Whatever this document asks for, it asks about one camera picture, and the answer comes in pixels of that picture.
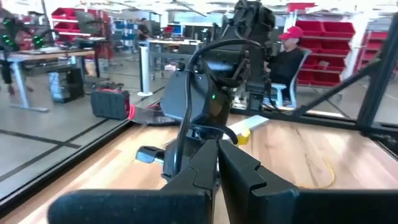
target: person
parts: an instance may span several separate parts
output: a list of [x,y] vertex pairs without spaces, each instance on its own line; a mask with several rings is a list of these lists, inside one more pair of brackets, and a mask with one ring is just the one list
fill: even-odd
[[303,30],[293,26],[284,34],[279,36],[282,41],[284,51],[275,57],[271,57],[269,62],[264,62],[264,70],[269,73],[272,83],[284,84],[286,89],[282,90],[284,99],[289,99],[289,85],[299,68],[304,57],[303,52],[298,48]]
[[141,24],[138,25],[138,39],[140,41],[145,41],[150,38],[149,29],[147,27],[147,19],[142,18]]

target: chair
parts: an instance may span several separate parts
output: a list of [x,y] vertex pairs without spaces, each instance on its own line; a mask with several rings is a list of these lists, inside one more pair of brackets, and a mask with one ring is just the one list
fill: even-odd
[[[297,103],[296,103],[296,81],[297,81],[297,76],[299,75],[299,71],[301,69],[301,67],[304,64],[305,59],[307,59],[307,57],[312,53],[312,51],[310,49],[305,49],[302,48],[301,49],[303,51],[303,59],[301,60],[300,65],[297,68],[297,72],[296,74],[293,76],[292,81],[290,81],[290,85],[289,85],[289,95],[290,95],[290,105],[286,105],[288,107],[293,107],[295,108]],[[284,99],[283,99],[283,95],[282,95],[282,90],[286,89],[286,85],[285,84],[278,84],[278,83],[272,83],[271,84],[272,89],[276,90],[276,105],[277,106],[283,106],[284,104]]]

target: concrete floor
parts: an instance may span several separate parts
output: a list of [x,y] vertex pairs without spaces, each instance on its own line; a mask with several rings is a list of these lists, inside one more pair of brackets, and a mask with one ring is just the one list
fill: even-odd
[[[131,103],[146,107],[158,101],[162,95],[167,78],[159,73],[153,73],[155,79],[150,81],[150,97],[139,97],[139,66],[138,62],[127,62],[124,65],[109,67],[101,76],[109,77],[112,82],[124,83],[124,89],[131,94]],[[40,175],[56,163],[64,160],[80,147],[94,141],[104,133],[117,126],[120,121],[97,118],[91,112],[90,97],[55,104],[49,93],[47,76],[28,79],[28,84],[34,88],[30,98],[34,106],[50,109],[49,113],[11,108],[10,102],[18,101],[18,95],[10,97],[5,86],[0,92],[0,198],[3,198]],[[343,92],[343,98],[338,101],[332,97],[318,105],[315,110],[341,113],[355,118],[361,106],[367,89],[367,81],[354,84]],[[378,121],[398,123],[394,112],[398,109],[398,90],[396,83],[391,83],[383,99],[377,115]],[[298,105],[314,99],[320,90],[299,88]]]

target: workstation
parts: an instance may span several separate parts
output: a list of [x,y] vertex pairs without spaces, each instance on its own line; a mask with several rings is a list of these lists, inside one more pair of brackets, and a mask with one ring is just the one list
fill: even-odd
[[82,4],[0,58],[0,223],[396,222],[395,5]]

